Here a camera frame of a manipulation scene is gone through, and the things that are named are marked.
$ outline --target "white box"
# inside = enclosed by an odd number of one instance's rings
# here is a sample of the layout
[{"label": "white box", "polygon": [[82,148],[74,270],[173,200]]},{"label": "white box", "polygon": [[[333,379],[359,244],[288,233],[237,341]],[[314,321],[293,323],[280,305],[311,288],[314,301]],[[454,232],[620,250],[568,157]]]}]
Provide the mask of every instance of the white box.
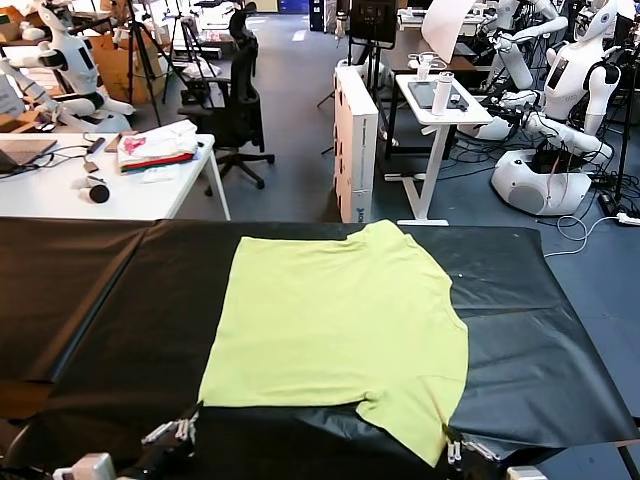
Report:
[{"label": "white box", "polygon": [[335,72],[334,185],[345,223],[371,216],[378,109],[356,67]]}]

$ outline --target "black tablecloth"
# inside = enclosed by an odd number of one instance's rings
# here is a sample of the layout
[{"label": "black tablecloth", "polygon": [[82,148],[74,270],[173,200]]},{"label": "black tablecloth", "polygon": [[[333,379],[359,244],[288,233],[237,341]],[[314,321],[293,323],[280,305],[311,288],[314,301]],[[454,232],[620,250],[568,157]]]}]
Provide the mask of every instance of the black tablecloth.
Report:
[{"label": "black tablecloth", "polygon": [[0,380],[56,379],[148,225],[0,221]]},{"label": "black tablecloth", "polygon": [[[89,235],[94,226],[88,222],[82,228]],[[134,458],[140,437],[196,401],[241,236],[341,239],[360,228],[154,225],[7,463],[52,468],[90,451]],[[637,436],[542,258],[537,232],[404,230],[452,277],[454,308],[469,326],[469,377],[453,426],[503,456],[531,446],[563,448]],[[423,475],[426,468],[384,432],[360,421],[353,406],[210,408],[198,430],[194,478],[381,478]]]}]

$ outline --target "office chair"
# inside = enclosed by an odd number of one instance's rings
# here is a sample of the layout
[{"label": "office chair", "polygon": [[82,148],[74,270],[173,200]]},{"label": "office chair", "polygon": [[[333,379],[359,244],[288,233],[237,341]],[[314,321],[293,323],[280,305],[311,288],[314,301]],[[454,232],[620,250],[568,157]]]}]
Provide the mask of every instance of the office chair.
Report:
[{"label": "office chair", "polygon": [[[180,108],[178,113],[186,115],[198,127],[199,133],[211,133],[215,136],[214,148],[219,151],[230,151],[229,155],[218,159],[224,164],[220,175],[224,177],[233,167],[240,168],[256,182],[256,187],[264,188],[264,180],[246,162],[266,160],[275,162],[275,156],[262,153],[254,155],[240,153],[238,150],[251,142],[264,152],[264,133],[262,130],[262,112],[260,95],[251,84],[251,73],[258,55],[258,42],[253,34],[244,27],[247,9],[237,10],[229,24],[229,32],[236,40],[239,51],[231,63],[231,79],[206,79],[205,92],[196,93],[198,105]],[[208,82],[220,87],[224,99],[224,107],[212,107]]]}]

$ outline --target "white table frame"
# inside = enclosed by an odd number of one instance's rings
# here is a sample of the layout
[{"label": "white table frame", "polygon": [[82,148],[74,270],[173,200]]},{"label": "white table frame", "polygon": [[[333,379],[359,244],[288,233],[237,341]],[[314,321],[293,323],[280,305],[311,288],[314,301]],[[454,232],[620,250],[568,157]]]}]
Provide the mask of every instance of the white table frame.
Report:
[{"label": "white table frame", "polygon": [[[105,147],[115,134],[90,134],[87,139],[103,137],[105,143],[87,157],[99,170],[94,174],[106,181],[111,192],[102,204],[90,203],[80,195],[76,185],[86,178],[81,158],[59,163],[53,168],[41,168],[10,178],[0,179],[0,216],[36,218],[75,218],[96,220],[160,220],[174,218],[204,170],[211,189],[218,192],[226,220],[231,220],[227,198],[213,151],[213,135],[198,135],[202,145],[196,157],[180,164],[174,179],[145,183],[144,172],[122,174],[115,153]],[[71,145],[89,145],[81,133],[22,133],[0,134],[0,140],[56,140],[55,150]],[[80,155],[83,148],[70,148],[61,153]]]},{"label": "white table frame", "polygon": [[[429,75],[428,81],[435,81],[437,75]],[[478,103],[478,101],[471,95],[460,83],[454,79],[453,86],[458,91],[460,96],[464,98],[469,107],[466,112],[461,110],[446,110],[444,115],[433,115],[431,110],[420,108],[416,99],[414,98],[411,90],[409,89],[409,83],[416,82],[416,75],[397,75],[396,82],[402,91],[404,97],[407,99],[411,110],[413,111],[418,123],[421,125],[427,125],[421,130],[423,135],[431,135],[435,133],[435,139],[433,146],[431,147],[431,153],[429,155],[429,163],[424,174],[417,174],[412,176],[406,176],[402,174],[387,174],[384,176],[387,182],[402,182],[407,199],[411,205],[411,211],[413,212],[413,220],[400,220],[399,225],[434,225],[434,226],[447,226],[449,222],[446,220],[431,220],[428,218],[429,207],[431,206],[431,200],[433,199],[433,193],[435,191],[436,181],[438,180],[438,174],[440,172],[440,166],[442,165],[442,157],[447,142],[447,134],[451,125],[481,125],[491,122],[491,115],[485,110],[485,108]],[[416,190],[416,181],[422,181],[422,190],[420,195]]]}]

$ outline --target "t-shirt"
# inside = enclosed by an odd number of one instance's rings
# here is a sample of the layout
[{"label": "t-shirt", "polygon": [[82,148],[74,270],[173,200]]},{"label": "t-shirt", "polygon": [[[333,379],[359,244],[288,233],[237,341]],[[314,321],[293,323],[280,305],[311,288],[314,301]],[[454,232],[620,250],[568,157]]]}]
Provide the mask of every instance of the t-shirt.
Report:
[{"label": "t-shirt", "polygon": [[435,465],[467,377],[451,280],[381,221],[342,241],[243,237],[199,397],[205,406],[329,406]]}]

